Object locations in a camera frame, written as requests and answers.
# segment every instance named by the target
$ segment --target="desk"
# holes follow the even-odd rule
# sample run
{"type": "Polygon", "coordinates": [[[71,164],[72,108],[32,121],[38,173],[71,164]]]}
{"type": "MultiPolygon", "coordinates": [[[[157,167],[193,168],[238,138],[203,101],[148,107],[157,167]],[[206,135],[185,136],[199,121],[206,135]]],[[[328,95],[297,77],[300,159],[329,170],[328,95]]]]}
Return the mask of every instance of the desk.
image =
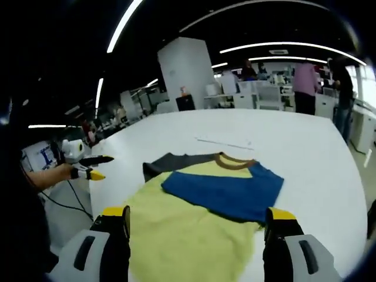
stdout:
{"type": "MultiPolygon", "coordinates": [[[[314,235],[346,276],[364,250],[367,208],[354,159],[326,118],[273,110],[193,110],[149,116],[94,146],[110,155],[98,169],[106,179],[90,182],[93,215],[122,204],[144,183],[142,163],[167,152],[176,155],[223,151],[255,158],[285,178],[276,207],[292,212],[303,231],[314,235]],[[200,135],[250,140],[253,150],[197,141],[200,135]]],[[[254,236],[254,255],[239,281],[264,281],[263,231],[254,236]]]]}

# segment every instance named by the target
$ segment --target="pink shirt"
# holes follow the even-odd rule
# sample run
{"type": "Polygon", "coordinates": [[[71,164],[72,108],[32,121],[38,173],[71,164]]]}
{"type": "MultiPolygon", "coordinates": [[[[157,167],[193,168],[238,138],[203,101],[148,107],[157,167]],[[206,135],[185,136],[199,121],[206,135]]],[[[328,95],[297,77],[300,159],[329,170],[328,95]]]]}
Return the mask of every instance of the pink shirt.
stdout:
{"type": "Polygon", "coordinates": [[[315,96],[319,89],[314,66],[311,63],[298,63],[295,67],[293,91],[315,96]]]}

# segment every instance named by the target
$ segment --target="brown collar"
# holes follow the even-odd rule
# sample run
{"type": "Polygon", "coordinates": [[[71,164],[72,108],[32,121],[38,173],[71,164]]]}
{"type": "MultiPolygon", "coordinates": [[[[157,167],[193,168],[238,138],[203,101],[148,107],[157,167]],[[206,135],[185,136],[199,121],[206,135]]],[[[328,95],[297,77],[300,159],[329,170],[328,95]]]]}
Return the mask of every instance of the brown collar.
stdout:
{"type": "Polygon", "coordinates": [[[250,166],[254,165],[255,162],[256,162],[255,160],[239,160],[239,159],[234,159],[233,157],[230,157],[230,156],[226,155],[223,152],[216,154],[216,156],[215,156],[214,159],[215,159],[217,165],[219,165],[220,167],[223,167],[224,169],[231,169],[231,170],[245,169],[247,167],[250,167],[250,166]],[[240,165],[232,165],[232,164],[224,163],[221,160],[221,157],[223,157],[223,158],[225,158],[227,160],[231,160],[232,162],[241,163],[241,164],[240,165]]]}

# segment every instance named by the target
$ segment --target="ceiling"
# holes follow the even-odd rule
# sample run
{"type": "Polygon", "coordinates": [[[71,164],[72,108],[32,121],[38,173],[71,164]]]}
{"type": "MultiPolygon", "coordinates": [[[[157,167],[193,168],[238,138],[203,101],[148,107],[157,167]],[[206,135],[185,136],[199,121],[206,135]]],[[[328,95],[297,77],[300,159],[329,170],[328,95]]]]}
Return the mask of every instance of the ceiling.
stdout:
{"type": "Polygon", "coordinates": [[[260,42],[314,43],[362,58],[337,15],[301,3],[247,4],[179,32],[205,15],[243,1],[144,0],[113,52],[107,53],[117,24],[131,1],[28,2],[32,3],[10,11],[17,17],[9,23],[14,31],[7,56],[11,96],[14,101],[29,99],[23,107],[28,117],[25,124],[73,124],[74,116],[82,111],[84,116],[92,116],[100,78],[104,78],[101,104],[118,99],[124,90],[144,86],[155,78],[161,80],[157,52],[178,36],[205,40],[212,64],[228,62],[229,67],[239,67],[247,58],[270,56],[270,49],[287,49],[289,56],[322,60],[335,56],[329,51],[301,46],[264,46],[219,53],[260,42]],[[80,110],[64,115],[76,105],[80,110]]]}

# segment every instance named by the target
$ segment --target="white table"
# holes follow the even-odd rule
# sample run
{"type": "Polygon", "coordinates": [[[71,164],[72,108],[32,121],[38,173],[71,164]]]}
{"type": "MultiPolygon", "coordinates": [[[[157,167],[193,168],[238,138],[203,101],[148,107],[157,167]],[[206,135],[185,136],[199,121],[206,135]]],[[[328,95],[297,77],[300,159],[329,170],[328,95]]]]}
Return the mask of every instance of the white table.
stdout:
{"type": "MultiPolygon", "coordinates": [[[[176,155],[224,151],[255,158],[285,178],[276,207],[292,212],[303,231],[333,254],[346,276],[362,256],[367,209],[361,179],[341,135],[326,118],[272,110],[195,110],[149,116],[101,141],[93,154],[115,157],[100,164],[106,175],[90,182],[93,215],[122,204],[144,183],[142,163],[176,155]],[[197,141],[196,136],[251,140],[253,150],[197,141]]],[[[263,232],[240,281],[264,281],[263,232]]]]}

